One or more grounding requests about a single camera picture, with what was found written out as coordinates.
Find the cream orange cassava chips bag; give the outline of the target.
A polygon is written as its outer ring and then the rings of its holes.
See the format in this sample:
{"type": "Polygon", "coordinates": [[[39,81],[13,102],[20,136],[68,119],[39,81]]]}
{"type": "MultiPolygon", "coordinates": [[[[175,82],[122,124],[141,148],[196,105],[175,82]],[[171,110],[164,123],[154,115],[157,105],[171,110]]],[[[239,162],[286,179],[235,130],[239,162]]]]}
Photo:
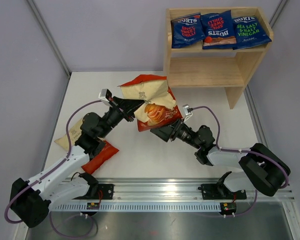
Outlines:
{"type": "Polygon", "coordinates": [[[166,76],[141,74],[119,87],[124,99],[143,101],[143,105],[134,111],[139,132],[183,118],[166,76]]]}

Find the blue Burts chilli bag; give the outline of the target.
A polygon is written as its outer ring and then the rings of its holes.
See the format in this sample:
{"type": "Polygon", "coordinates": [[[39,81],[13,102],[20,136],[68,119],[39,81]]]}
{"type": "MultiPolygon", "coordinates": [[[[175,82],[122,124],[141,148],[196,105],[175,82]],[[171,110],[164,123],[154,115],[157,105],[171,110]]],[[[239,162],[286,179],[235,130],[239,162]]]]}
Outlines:
{"type": "Polygon", "coordinates": [[[222,13],[207,13],[200,16],[205,39],[202,49],[232,49],[236,46],[231,10],[222,13]]]}
{"type": "Polygon", "coordinates": [[[185,48],[206,38],[200,12],[175,18],[171,24],[173,30],[171,47],[173,49],[185,48]]]}

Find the blue Burts sea salt bag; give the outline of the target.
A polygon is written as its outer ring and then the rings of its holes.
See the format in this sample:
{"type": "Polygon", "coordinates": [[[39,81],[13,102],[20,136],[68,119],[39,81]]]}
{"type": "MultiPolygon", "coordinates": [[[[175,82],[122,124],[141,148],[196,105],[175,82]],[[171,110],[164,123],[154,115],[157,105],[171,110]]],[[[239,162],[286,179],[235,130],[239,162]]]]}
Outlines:
{"type": "Polygon", "coordinates": [[[255,15],[236,17],[232,22],[236,38],[234,50],[252,48],[272,41],[255,15]]]}

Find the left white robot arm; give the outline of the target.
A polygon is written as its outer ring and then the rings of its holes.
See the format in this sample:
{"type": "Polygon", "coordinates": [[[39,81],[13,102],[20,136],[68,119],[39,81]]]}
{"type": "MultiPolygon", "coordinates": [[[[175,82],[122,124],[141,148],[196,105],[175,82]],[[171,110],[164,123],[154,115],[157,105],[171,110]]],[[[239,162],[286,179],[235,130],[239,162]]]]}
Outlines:
{"type": "Polygon", "coordinates": [[[80,126],[81,135],[68,145],[66,155],[37,175],[13,182],[4,218],[10,224],[25,223],[29,228],[38,226],[54,207],[77,198],[93,199],[98,194],[98,181],[89,173],[78,180],[62,184],[71,173],[95,158],[105,147],[105,138],[122,120],[132,122],[145,102],[140,99],[122,99],[104,96],[97,100],[109,106],[99,116],[87,113],[80,126]]]}

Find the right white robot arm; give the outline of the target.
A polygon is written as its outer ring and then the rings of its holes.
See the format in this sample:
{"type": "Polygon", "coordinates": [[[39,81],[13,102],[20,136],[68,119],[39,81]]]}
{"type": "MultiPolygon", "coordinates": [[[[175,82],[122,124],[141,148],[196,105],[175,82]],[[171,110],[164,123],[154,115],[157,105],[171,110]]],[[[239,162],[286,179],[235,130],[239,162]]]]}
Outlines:
{"type": "Polygon", "coordinates": [[[182,118],[168,122],[171,110],[164,106],[147,103],[143,113],[149,118],[151,133],[165,142],[179,139],[195,148],[194,155],[200,164],[240,170],[226,172],[209,188],[201,186],[203,195],[227,199],[239,191],[255,190],[272,197],[289,184],[289,167],[262,143],[247,149],[224,148],[206,125],[193,131],[182,118]]]}

